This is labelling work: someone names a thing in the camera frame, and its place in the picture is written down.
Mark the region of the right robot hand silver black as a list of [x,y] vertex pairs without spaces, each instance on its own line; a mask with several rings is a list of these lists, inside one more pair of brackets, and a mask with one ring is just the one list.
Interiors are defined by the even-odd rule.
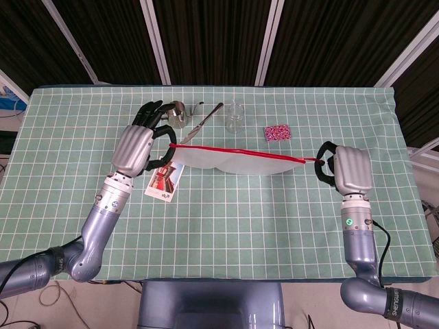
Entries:
[[372,189],[372,166],[366,150],[326,141],[320,146],[316,158],[316,177],[335,187],[342,196],[365,196]]

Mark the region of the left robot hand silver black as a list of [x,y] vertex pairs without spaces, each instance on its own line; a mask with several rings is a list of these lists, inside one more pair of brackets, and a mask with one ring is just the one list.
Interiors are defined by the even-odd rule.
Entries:
[[162,100],[149,101],[140,107],[133,122],[123,131],[112,156],[111,163],[117,172],[135,178],[144,171],[164,167],[172,160],[173,147],[156,160],[150,158],[150,152],[154,141],[163,135],[169,137],[170,143],[176,143],[176,133],[171,126],[157,126],[162,116],[174,108],[174,103],[164,104]]

